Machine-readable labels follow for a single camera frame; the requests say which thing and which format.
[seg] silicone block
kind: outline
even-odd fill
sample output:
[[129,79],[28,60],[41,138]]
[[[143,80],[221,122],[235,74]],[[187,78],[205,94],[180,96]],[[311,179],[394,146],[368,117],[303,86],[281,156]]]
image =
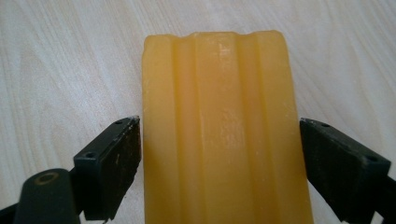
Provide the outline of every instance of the silicone block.
[[146,223],[312,223],[281,33],[149,36]]

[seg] translucent amber block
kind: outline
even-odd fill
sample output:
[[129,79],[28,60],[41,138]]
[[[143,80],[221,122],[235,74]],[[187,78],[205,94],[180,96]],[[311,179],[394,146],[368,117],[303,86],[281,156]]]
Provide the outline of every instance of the translucent amber block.
[[149,36],[146,223],[312,223],[281,33]]

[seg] ridged yellow object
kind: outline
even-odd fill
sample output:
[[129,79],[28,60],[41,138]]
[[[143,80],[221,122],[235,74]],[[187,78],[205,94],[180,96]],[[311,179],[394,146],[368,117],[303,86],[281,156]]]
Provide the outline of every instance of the ridged yellow object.
[[281,33],[149,36],[146,223],[312,223]]

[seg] wooden table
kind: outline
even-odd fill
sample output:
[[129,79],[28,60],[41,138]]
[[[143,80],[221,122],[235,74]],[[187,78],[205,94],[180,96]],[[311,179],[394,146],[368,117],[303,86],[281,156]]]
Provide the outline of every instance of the wooden table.
[[[112,121],[142,115],[147,35],[272,29],[289,45],[299,116],[396,161],[395,1],[3,0],[0,207],[29,176],[71,169]],[[310,191],[316,223],[338,223]],[[140,166],[113,222],[144,223],[143,202]]]

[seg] light wood surface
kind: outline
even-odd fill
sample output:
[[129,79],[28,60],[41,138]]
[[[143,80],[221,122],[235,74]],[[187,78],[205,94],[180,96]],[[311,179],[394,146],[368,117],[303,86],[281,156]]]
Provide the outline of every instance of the light wood surface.
[[[2,0],[0,207],[29,176],[71,169],[112,121],[141,116],[147,35],[273,29],[289,45],[299,116],[396,161],[395,1]],[[141,167],[113,223],[144,223]],[[316,223],[339,223],[310,191]]]

